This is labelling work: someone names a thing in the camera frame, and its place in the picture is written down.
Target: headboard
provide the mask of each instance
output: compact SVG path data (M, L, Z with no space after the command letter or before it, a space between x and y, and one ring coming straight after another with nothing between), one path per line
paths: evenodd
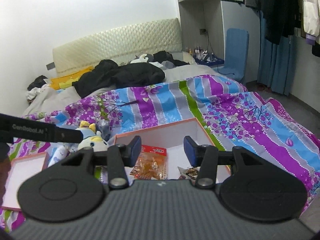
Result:
M52 50L57 75L96 66L103 59L118 65L141 53L182 51L179 20L165 19L114 28L66 43Z

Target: jacket sleeve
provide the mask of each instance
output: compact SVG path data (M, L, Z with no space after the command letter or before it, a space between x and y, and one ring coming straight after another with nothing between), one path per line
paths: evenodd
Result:
M303 0L303 26L307 44L314 45L320 30L319 0Z

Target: gray floor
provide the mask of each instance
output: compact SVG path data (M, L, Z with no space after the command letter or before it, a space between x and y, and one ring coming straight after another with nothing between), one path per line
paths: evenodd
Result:
M320 138L320 118L304 106L284 95L269 90L258 91L255 84L247 85L249 91L257 92L264 99L274 98L279 101L289 115L305 128ZM320 231L320 195L311 203L309 208L301 215L300 220L314 232Z

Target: comforter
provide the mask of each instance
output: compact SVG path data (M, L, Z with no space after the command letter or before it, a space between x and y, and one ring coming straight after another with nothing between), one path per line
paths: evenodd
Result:
M242 146L300 179L308 192L304 210L320 193L320 141L295 122L276 100L264 100L241 84L221 76L202 75L184 81L108 91L70 104L64 111L26 118L79 125L110 121L112 134L196 117L216 147ZM10 159L48 151L50 143L17 138ZM105 169L96 170L104 182ZM21 212L0 209L0 226L7 232L24 221Z

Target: curtain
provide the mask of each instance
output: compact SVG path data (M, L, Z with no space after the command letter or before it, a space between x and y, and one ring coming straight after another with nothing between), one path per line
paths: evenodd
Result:
M276 45L265 39L266 20L260 12L260 62L257 82L273 92L289 95L295 72L296 39L281 37Z

